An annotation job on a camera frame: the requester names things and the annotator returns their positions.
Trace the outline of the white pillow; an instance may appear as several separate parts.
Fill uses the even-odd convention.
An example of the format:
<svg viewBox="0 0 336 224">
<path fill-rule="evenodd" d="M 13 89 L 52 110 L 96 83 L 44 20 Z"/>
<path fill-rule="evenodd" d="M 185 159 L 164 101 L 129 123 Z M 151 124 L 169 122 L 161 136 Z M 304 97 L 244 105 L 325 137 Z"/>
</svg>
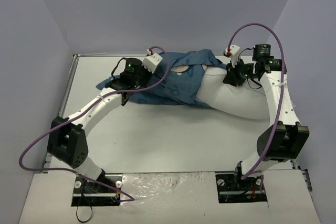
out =
<svg viewBox="0 0 336 224">
<path fill-rule="evenodd" d="M 264 90 L 252 89 L 244 83 L 235 87 L 223 83 L 226 70 L 207 67 L 202 77 L 196 100 L 225 113 L 252 120 L 269 118 L 269 110 Z"/>
</svg>

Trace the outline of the blue letter print pillowcase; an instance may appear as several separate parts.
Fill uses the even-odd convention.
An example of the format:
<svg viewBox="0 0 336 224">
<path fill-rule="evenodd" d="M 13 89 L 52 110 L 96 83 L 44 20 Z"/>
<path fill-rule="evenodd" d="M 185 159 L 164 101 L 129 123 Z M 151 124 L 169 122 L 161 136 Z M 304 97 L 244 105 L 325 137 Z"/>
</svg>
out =
<svg viewBox="0 0 336 224">
<path fill-rule="evenodd" d="M 196 96 L 202 78 L 210 67 L 226 72 L 226 65 L 215 57 L 209 49 L 189 52 L 169 52 L 170 72 L 156 87 L 130 97 L 137 104 L 154 105 L 195 105 L 208 107 Z"/>
</svg>

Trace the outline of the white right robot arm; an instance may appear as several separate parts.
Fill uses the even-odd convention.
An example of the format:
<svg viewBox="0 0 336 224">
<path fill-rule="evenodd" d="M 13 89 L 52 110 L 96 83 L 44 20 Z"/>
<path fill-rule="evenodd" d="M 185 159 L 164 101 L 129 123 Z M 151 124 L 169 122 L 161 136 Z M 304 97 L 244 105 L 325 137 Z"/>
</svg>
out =
<svg viewBox="0 0 336 224">
<path fill-rule="evenodd" d="M 244 82 L 258 80 L 265 92 L 270 120 L 269 128 L 257 140 L 256 151 L 237 164 L 239 172 L 233 175 L 233 183 L 237 188 L 244 189 L 251 184 L 251 177 L 297 158 L 310 132 L 307 126 L 301 124 L 293 108 L 284 59 L 274 58 L 269 44 L 253 47 L 251 63 L 244 63 L 240 53 L 241 49 L 236 45 L 225 49 L 224 56 L 230 62 L 223 82 L 238 87 Z"/>
</svg>

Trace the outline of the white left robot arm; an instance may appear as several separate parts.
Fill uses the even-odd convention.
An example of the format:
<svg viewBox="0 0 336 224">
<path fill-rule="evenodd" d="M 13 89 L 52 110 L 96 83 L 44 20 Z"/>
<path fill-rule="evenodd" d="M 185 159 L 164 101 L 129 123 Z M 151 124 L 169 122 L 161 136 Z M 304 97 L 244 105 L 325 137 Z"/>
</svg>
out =
<svg viewBox="0 0 336 224">
<path fill-rule="evenodd" d="M 143 60 L 127 58 L 124 71 L 111 78 L 86 106 L 66 118 L 58 116 L 53 120 L 47 152 L 66 163 L 75 173 L 88 177 L 87 186 L 93 191 L 103 190 L 106 179 L 103 169 L 89 157 L 87 136 L 112 110 L 128 102 L 132 90 L 148 85 L 161 61 L 158 54 Z"/>
</svg>

